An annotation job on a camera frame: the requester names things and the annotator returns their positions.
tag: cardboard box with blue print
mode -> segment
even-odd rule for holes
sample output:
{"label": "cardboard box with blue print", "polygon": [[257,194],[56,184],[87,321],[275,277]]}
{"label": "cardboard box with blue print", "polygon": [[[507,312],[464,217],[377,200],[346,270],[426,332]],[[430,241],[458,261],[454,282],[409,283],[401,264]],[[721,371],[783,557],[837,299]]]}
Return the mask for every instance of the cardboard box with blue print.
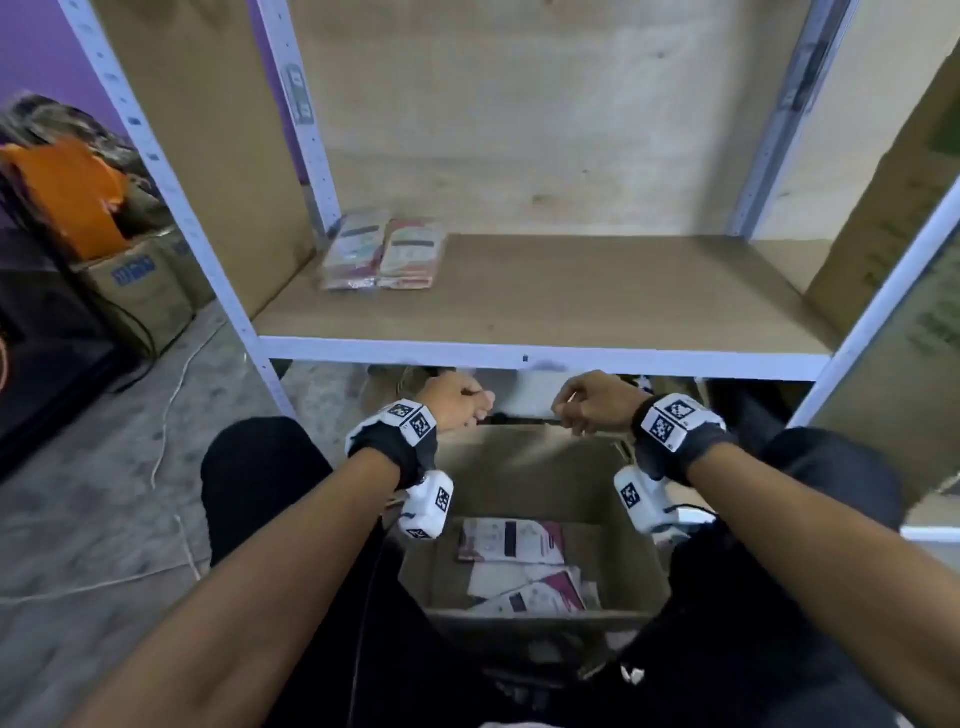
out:
{"label": "cardboard box with blue print", "polygon": [[171,226],[153,233],[156,248],[173,269],[174,276],[183,293],[190,299],[194,311],[200,311],[205,305],[213,301],[213,288],[206,279],[200,263],[193,256],[190,244],[180,232],[180,228]]}
{"label": "cardboard box with blue print", "polygon": [[86,265],[81,276],[108,303],[104,310],[118,330],[162,352],[193,319],[193,306],[157,248],[153,235],[133,240],[120,255]]}

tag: plastic-wrapped package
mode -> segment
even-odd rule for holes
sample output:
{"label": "plastic-wrapped package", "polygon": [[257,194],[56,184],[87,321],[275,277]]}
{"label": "plastic-wrapped package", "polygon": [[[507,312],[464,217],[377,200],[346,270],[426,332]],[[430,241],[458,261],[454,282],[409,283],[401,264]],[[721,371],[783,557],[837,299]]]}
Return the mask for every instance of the plastic-wrapped package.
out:
{"label": "plastic-wrapped package", "polygon": [[373,288],[389,223],[390,213],[386,210],[348,214],[324,257],[323,287]]}
{"label": "plastic-wrapped package", "polygon": [[391,222],[377,285],[397,289],[432,286],[440,269],[444,238],[441,227],[429,220]]}

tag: forearm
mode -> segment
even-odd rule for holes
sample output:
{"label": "forearm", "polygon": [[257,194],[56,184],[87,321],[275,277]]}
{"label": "forearm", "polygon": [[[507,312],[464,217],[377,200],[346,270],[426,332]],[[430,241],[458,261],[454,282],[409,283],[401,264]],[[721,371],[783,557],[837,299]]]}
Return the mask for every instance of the forearm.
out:
{"label": "forearm", "polygon": [[908,717],[960,720],[960,581],[851,508],[732,445],[687,477],[759,563]]}
{"label": "forearm", "polygon": [[258,726],[399,480],[365,449],[220,564],[71,726]]}

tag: black cable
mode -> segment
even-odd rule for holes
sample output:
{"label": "black cable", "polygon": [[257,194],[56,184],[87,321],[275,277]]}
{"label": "black cable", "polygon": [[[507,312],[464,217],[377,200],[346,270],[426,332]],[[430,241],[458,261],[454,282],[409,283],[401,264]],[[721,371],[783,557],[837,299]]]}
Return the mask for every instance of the black cable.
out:
{"label": "black cable", "polygon": [[664,508],[663,513],[673,513],[674,511],[678,511],[681,508],[692,508],[695,511],[701,511],[702,513],[706,513],[709,516],[713,516],[715,519],[720,518],[719,516],[717,516],[715,511],[711,511],[709,508],[704,508],[703,506],[699,506],[699,505],[693,505],[691,503],[678,503],[677,505],[671,505],[669,508]]}
{"label": "black cable", "polygon": [[131,381],[124,382],[123,384],[121,384],[121,385],[118,386],[116,389],[114,389],[114,390],[112,390],[112,391],[110,392],[112,395],[119,395],[119,394],[121,394],[121,393],[123,393],[123,392],[126,392],[126,391],[127,391],[128,389],[130,389],[131,387],[133,387],[137,382],[142,381],[150,372],[152,372],[152,371],[154,370],[154,366],[156,366],[156,361],[157,361],[157,359],[159,358],[159,357],[158,357],[158,354],[157,354],[157,351],[156,351],[156,339],[155,339],[154,336],[150,333],[150,330],[146,327],[146,325],[145,325],[142,321],[140,321],[140,319],[138,319],[136,316],[134,316],[132,313],[130,313],[130,312],[129,312],[126,308],[124,308],[122,305],[120,305],[119,303],[116,303],[116,302],[114,302],[114,301],[111,301],[109,298],[107,298],[106,296],[104,296],[104,294],[102,294],[102,293],[101,293],[100,291],[98,291],[96,288],[90,287],[90,288],[89,288],[89,291],[90,291],[90,293],[93,294],[93,296],[94,296],[95,298],[97,298],[97,299],[99,299],[100,301],[106,303],[107,305],[112,306],[112,307],[115,308],[117,311],[119,311],[122,315],[126,316],[128,319],[130,319],[131,321],[133,321],[133,322],[136,324],[136,326],[137,326],[141,331],[143,331],[143,334],[144,334],[144,336],[145,336],[146,339],[147,339],[146,351],[145,351],[145,353],[146,353],[146,355],[147,355],[147,366],[146,366],[146,368],[144,369],[144,371],[143,371],[140,375],[136,376],[136,377],[135,377],[134,379],[132,379]]}
{"label": "black cable", "polygon": [[387,534],[390,529],[383,532],[383,541],[380,542],[380,548],[376,552],[373,560],[373,568],[370,572],[370,582],[367,584],[367,597],[363,602],[363,612],[360,613],[360,631],[357,633],[357,649],[353,657],[353,684],[350,687],[350,704],[347,710],[347,728],[353,728],[353,709],[357,701],[357,683],[360,679],[360,658],[363,654],[363,637],[367,627],[367,611],[370,609],[370,598],[373,594],[373,583],[376,581],[377,568],[380,566],[380,557],[387,545]]}

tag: cardboard box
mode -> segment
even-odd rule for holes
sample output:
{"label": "cardboard box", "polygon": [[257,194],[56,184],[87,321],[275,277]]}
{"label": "cardboard box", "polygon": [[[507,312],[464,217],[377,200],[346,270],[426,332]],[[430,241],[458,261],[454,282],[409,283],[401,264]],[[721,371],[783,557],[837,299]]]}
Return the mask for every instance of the cardboard box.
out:
{"label": "cardboard box", "polygon": [[156,248],[170,264],[174,276],[180,283],[183,293],[190,299],[194,311],[200,311],[205,305],[213,301],[213,288],[206,279],[200,263],[193,256],[190,244],[187,243],[180,228],[170,227],[153,234]]}
{"label": "cardboard box", "polygon": [[81,276],[113,303],[104,304],[104,310],[118,327],[149,346],[140,327],[118,307],[139,319],[153,336],[157,353],[170,346],[193,319],[193,307],[151,235],[133,240],[125,253],[87,265]]}
{"label": "cardboard box", "polygon": [[[454,482],[444,533],[409,545],[400,582],[433,623],[460,646],[485,650],[558,633],[576,634],[587,659],[612,656],[604,636],[637,630],[668,596],[653,541],[637,533],[620,504],[613,477],[625,464],[614,438],[576,438],[551,425],[484,425],[441,437],[438,467]],[[557,522],[569,566],[599,585],[602,611],[562,617],[470,613],[472,563],[457,560],[463,518],[514,517]]]}
{"label": "cardboard box", "polygon": [[[960,175],[960,50],[947,58],[807,292],[850,332]],[[960,470],[960,239],[956,232],[814,424],[882,452],[908,505]],[[944,525],[955,524],[946,519]]]}

